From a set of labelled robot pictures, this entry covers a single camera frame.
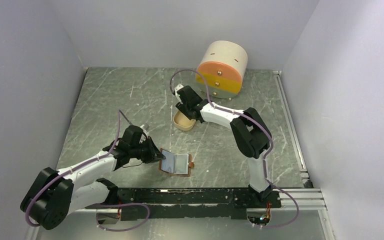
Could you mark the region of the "beige oval card tray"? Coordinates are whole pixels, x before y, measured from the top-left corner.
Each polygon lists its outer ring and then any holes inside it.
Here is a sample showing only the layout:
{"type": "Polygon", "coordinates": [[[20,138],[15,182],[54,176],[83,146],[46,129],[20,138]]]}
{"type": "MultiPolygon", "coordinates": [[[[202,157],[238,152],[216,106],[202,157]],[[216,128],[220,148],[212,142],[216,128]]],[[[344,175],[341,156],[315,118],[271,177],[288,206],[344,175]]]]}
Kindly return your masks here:
{"type": "Polygon", "coordinates": [[[176,128],[182,131],[190,131],[196,124],[195,119],[188,119],[180,110],[177,110],[173,117],[173,123],[176,128]]]}

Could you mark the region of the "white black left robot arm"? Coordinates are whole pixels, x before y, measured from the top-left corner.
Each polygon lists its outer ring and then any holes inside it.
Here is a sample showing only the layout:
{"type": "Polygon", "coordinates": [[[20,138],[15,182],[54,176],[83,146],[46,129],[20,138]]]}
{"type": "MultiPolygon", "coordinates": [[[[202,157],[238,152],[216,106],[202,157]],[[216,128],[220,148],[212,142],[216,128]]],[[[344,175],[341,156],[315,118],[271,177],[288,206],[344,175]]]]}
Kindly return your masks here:
{"type": "Polygon", "coordinates": [[[67,215],[85,207],[122,204],[118,186],[104,174],[132,159],[150,164],[165,158],[143,126],[130,125],[93,157],[58,170],[42,169],[21,201],[20,210],[30,226],[52,230],[67,215]]]}

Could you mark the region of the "brown leather card holder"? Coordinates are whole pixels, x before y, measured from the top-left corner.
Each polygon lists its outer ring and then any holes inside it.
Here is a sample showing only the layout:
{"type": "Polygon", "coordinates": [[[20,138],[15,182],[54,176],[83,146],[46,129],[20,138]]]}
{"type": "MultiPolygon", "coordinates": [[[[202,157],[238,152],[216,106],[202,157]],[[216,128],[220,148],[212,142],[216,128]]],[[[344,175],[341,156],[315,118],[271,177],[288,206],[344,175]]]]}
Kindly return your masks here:
{"type": "Polygon", "coordinates": [[[174,154],[163,148],[160,149],[165,159],[159,161],[158,169],[171,176],[189,177],[195,167],[192,155],[189,153],[174,154]]]}

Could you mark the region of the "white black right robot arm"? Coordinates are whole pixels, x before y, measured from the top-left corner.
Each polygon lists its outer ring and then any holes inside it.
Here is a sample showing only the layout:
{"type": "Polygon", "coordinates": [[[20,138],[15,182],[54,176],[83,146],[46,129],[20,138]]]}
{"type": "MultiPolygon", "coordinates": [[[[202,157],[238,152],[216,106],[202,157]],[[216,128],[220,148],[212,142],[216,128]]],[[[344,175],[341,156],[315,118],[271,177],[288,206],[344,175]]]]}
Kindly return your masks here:
{"type": "Polygon", "coordinates": [[[189,120],[208,122],[231,130],[239,151],[247,157],[250,174],[250,202],[262,207],[273,187],[266,157],[273,150],[273,138],[261,116],[253,107],[236,110],[201,98],[190,86],[178,84],[170,91],[177,98],[176,108],[189,120]]]}

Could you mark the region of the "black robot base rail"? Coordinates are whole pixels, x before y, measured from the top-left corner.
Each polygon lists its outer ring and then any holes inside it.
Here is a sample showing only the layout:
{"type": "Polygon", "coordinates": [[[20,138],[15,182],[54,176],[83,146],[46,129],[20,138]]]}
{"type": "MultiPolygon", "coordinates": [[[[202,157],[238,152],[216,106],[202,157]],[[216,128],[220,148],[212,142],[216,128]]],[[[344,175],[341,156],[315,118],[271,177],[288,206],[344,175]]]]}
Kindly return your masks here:
{"type": "Polygon", "coordinates": [[[230,218],[247,219],[247,211],[282,206],[280,194],[274,190],[260,197],[250,187],[221,188],[119,188],[121,204],[142,203],[141,206],[124,206],[121,220],[180,219],[180,218],[230,218]]]}

